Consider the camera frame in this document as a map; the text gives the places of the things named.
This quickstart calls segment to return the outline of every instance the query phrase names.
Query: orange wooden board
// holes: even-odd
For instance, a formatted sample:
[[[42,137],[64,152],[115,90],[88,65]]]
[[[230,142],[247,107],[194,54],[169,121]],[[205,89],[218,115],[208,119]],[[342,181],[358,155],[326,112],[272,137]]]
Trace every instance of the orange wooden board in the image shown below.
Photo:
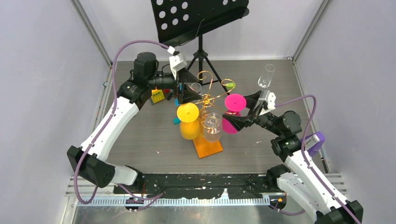
[[[223,151],[220,141],[208,142],[201,133],[194,140],[195,150],[200,159]]]

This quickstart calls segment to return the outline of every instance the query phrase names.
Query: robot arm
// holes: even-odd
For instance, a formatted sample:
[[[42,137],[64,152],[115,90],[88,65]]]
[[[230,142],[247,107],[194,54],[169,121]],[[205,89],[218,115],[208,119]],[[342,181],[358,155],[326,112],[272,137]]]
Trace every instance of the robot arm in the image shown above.
[[[301,140],[297,133],[302,131],[301,119],[294,111],[287,111],[282,116],[275,116],[270,111],[275,109],[275,95],[270,91],[258,91],[246,96],[249,113],[245,117],[224,114],[238,131],[244,127],[257,124],[269,130],[278,137],[271,140],[274,153],[284,162],[267,171],[266,184],[270,188],[280,189],[290,195],[310,215],[315,224],[354,224],[354,220],[347,214],[337,199],[351,210],[358,219],[362,219],[363,208],[357,202],[350,202],[341,194],[322,174],[313,163],[307,151],[304,151],[310,165],[308,166],[301,152]],[[304,141],[307,149],[315,147],[318,141],[316,135]],[[301,179],[290,172],[292,169]]]
[[[81,164],[79,170],[81,177],[100,188],[109,183],[131,185],[136,189],[141,187],[142,177],[138,170],[106,162],[114,142],[124,127],[151,97],[153,89],[173,89],[174,96],[178,97],[181,104],[201,99],[199,94],[185,84],[198,82],[198,78],[185,68],[187,64],[185,57],[173,48],[170,49],[170,53],[173,54],[170,57],[171,74],[157,71],[158,61],[153,53],[138,54],[134,61],[133,75],[117,91],[116,108],[113,103],[95,131],[79,148],[74,146],[69,148],[67,155],[75,171],[82,154],[94,142]]]

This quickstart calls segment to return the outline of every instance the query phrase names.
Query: wood grain surface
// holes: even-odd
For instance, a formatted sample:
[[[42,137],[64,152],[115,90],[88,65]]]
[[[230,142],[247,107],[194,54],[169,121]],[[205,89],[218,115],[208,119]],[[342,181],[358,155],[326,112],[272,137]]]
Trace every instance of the wood grain surface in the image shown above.
[[[264,66],[271,63],[276,66],[276,73],[269,90],[276,94],[276,103],[282,103],[301,96],[297,78],[290,60],[245,60],[245,61],[212,61],[222,79],[229,78],[236,83],[232,93],[249,95],[262,90],[257,80]],[[117,88],[129,78],[133,62],[119,62],[116,71]],[[204,69],[210,70],[204,62]],[[198,73],[198,62],[190,70]],[[208,85],[203,87],[206,93]],[[211,95],[224,93],[219,83],[214,83]],[[112,103],[110,94],[107,108]],[[225,97],[219,98],[215,105],[225,109]],[[174,99],[151,105],[147,102],[141,111],[127,124],[116,140],[108,162],[118,165],[129,165],[144,173],[266,173],[267,169],[282,163],[274,155],[270,141],[276,136],[269,131],[253,125],[244,128],[237,134],[223,133],[220,140],[224,151],[199,159],[192,140],[185,140],[180,135],[179,125],[172,120],[176,117]],[[222,111],[212,108],[213,112]],[[298,113],[303,129],[308,115],[302,101],[283,106],[273,111],[281,115],[288,110]],[[246,115],[247,109],[241,112]],[[316,165],[323,171],[319,155],[314,158]]]

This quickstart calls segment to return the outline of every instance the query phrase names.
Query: white wall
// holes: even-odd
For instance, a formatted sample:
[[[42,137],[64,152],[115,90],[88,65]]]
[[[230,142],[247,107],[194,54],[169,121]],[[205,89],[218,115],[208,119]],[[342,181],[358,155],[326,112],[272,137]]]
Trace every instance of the white wall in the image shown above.
[[[318,98],[329,165],[364,208],[395,223],[396,1],[332,1],[297,66]]]
[[[125,43],[158,41],[149,0],[80,0],[108,54],[114,57]],[[250,14],[204,35],[210,59],[268,59],[293,56],[321,0],[250,0]],[[140,44],[123,51],[120,60],[134,60],[143,51],[168,58],[157,46]],[[180,48],[187,58],[198,41]]]
[[[0,27],[0,220],[59,223],[107,65],[69,0],[2,0]]]

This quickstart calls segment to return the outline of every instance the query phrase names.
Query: music stand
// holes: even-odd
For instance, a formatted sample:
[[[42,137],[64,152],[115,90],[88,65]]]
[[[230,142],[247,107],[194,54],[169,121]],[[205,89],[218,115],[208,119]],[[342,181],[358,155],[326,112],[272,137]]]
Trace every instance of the music stand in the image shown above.
[[[202,35],[248,15],[248,3],[249,0],[151,0],[158,40],[176,47],[198,37],[198,50],[187,69],[198,59],[198,70],[201,72],[205,59],[217,78],[213,82],[222,82],[204,51]]]

